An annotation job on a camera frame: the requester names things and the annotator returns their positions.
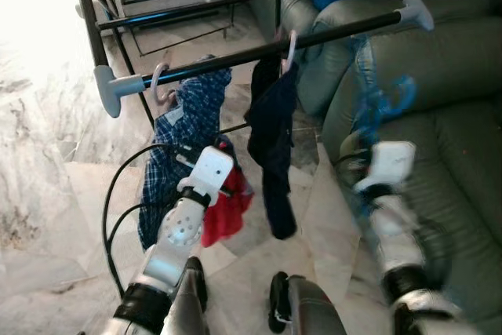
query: dark blue garment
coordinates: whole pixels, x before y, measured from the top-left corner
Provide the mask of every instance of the dark blue garment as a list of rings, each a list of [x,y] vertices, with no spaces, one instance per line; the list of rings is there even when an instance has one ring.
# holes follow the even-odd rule
[[[272,234],[277,239],[286,239],[296,232],[296,220],[288,198],[288,172],[298,66],[293,63],[279,78],[280,65],[281,57],[274,55],[255,66],[251,108],[246,121],[251,125],[249,154],[263,168],[264,203]]]
[[[205,56],[201,60],[213,58]],[[145,171],[138,233],[144,249],[157,242],[163,217],[178,199],[176,186],[188,177],[191,168],[176,161],[175,151],[184,146],[195,150],[214,143],[220,131],[220,108],[225,88],[231,81],[231,69],[224,69],[196,78],[188,78],[176,90],[177,106],[155,119],[152,143],[169,145],[151,150]]]

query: sofa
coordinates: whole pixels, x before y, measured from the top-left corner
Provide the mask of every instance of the sofa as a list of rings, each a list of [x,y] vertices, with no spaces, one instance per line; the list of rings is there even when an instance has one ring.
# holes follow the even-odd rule
[[[273,1],[251,4],[267,38],[274,33]],[[417,146],[406,200],[414,213],[442,226],[453,241],[444,292],[480,333],[501,335],[500,0],[424,2],[435,18],[434,31],[409,25],[367,34],[364,48],[373,51],[380,88],[392,98],[392,82],[401,75],[411,75],[417,85],[412,107],[385,122],[379,137]],[[339,0],[319,12],[310,0],[282,0],[282,25],[307,34],[400,6],[400,0]],[[323,119],[322,142],[332,162],[358,148],[353,133],[361,81],[354,65],[358,53],[344,40],[297,54],[299,100],[308,114]],[[343,191],[363,237],[371,242],[358,198]]]

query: hanging clothes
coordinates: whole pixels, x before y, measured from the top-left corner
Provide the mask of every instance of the hanging clothes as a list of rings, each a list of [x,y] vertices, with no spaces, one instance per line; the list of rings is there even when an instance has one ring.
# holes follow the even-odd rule
[[[289,202],[289,166],[293,146],[293,112],[296,109],[295,81],[298,66],[279,77],[282,58],[263,58],[254,68],[251,107],[245,115],[251,125],[248,151],[263,168],[263,193],[271,231],[277,239],[296,232],[296,220]]]
[[[201,60],[214,58],[204,56]],[[176,161],[176,151],[184,146],[202,150],[212,145],[220,130],[220,108],[225,88],[231,81],[231,69],[223,69],[181,81],[176,90],[176,106],[155,120],[152,143],[169,145],[169,151],[155,148],[145,171],[138,234],[147,249],[157,242],[158,229],[179,194],[176,186],[188,177],[191,168]]]
[[[249,185],[235,155],[234,146],[225,135],[220,135],[217,147],[234,159],[234,167],[224,183],[229,195],[219,193],[216,205],[207,209],[204,216],[201,244],[209,247],[220,239],[227,239],[242,229],[242,214],[249,208],[254,192]]]

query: plaid shirt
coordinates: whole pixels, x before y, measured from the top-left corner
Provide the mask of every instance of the plaid shirt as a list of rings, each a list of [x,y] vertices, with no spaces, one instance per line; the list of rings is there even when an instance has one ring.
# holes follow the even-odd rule
[[[162,219],[178,199],[176,186],[191,172],[191,168],[175,160],[176,151],[184,145],[202,149],[213,144],[220,130],[220,108],[230,80],[229,68],[183,80],[176,91],[177,106],[155,120],[152,143],[168,144],[172,150],[169,153],[155,148],[150,152],[141,199],[147,206],[140,210],[138,224],[144,249],[157,242]]]

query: drying rack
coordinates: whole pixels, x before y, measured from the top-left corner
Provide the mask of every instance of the drying rack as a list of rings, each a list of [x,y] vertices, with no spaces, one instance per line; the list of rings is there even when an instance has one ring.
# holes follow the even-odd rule
[[[140,96],[141,103],[147,114],[147,117],[154,126],[154,119],[150,108],[144,97],[143,91],[151,86],[152,75],[137,75],[127,53],[120,31],[132,30],[134,27],[156,27],[165,24],[174,24],[186,20],[199,18],[201,15],[210,14],[221,7],[233,7],[250,0],[208,0],[197,2],[190,5],[173,7],[160,11],[139,13],[134,16],[124,16],[119,10],[120,2],[116,0],[97,0],[104,9],[108,20],[97,22],[96,13],[92,0],[80,0],[82,14],[85,19],[89,41],[93,53],[95,64],[94,75],[100,91],[100,97],[108,114],[114,118],[118,117],[121,110],[120,98],[130,94],[137,93]],[[426,30],[434,27],[434,21],[431,14],[421,0],[403,0],[404,8],[375,16],[367,20],[362,20],[340,27],[329,29],[309,35],[302,35],[297,39],[296,47],[304,49],[310,46],[332,41],[338,38],[346,38],[351,35],[357,35],[371,31],[380,27],[386,27],[392,24],[414,22]],[[275,0],[275,26],[281,24],[281,0]],[[122,57],[127,66],[129,76],[116,78],[111,68],[108,66],[108,59],[105,53],[102,31],[111,31],[118,45]],[[287,51],[289,48],[288,40],[272,42],[254,49],[243,50],[228,56],[204,60],[198,63],[188,64],[181,67],[175,67],[164,71],[158,80],[158,84],[167,84],[176,82],[184,78],[191,78],[197,75],[217,71],[222,68],[233,67],[239,64],[245,64],[262,57],[275,53]],[[240,129],[246,125],[238,125],[230,129],[222,130],[222,133]]]

